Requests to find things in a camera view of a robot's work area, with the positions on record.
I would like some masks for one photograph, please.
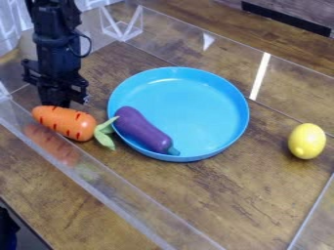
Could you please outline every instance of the yellow lemon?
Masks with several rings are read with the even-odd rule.
[[[312,123],[297,126],[289,137],[289,149],[301,159],[313,159],[324,151],[326,135],[324,130]]]

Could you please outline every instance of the toy fruit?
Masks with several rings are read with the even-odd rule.
[[[174,149],[173,139],[143,117],[142,113],[130,106],[123,106],[115,113],[119,119],[114,125],[122,135],[141,143],[154,152],[180,155]]]
[[[313,159],[324,151],[326,135],[324,130],[312,123],[297,126],[289,137],[289,149],[301,159]]]
[[[107,134],[114,132],[111,123],[118,117],[113,117],[109,121],[97,125],[97,120],[89,113],[55,105],[37,106],[31,114],[43,126],[65,137],[79,142],[86,142],[95,137],[105,146],[115,149],[114,142]]]

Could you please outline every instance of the plate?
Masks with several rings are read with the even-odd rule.
[[[250,108],[238,88],[221,76],[189,67],[161,67],[130,77],[109,101],[109,116],[129,105],[174,141],[181,155],[150,151],[114,127],[142,154],[173,162],[198,161],[222,152],[245,133]]]

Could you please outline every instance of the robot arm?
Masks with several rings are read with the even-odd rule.
[[[87,102],[87,81],[82,78],[82,24],[75,0],[26,0],[34,23],[33,40],[38,61],[23,60],[25,80],[37,86],[42,104],[69,107]]]

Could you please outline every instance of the purple eggplant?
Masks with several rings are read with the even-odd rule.
[[[142,144],[149,150],[172,155],[181,152],[173,146],[173,139],[145,118],[131,106],[122,106],[115,116],[119,116],[114,125],[119,133]]]

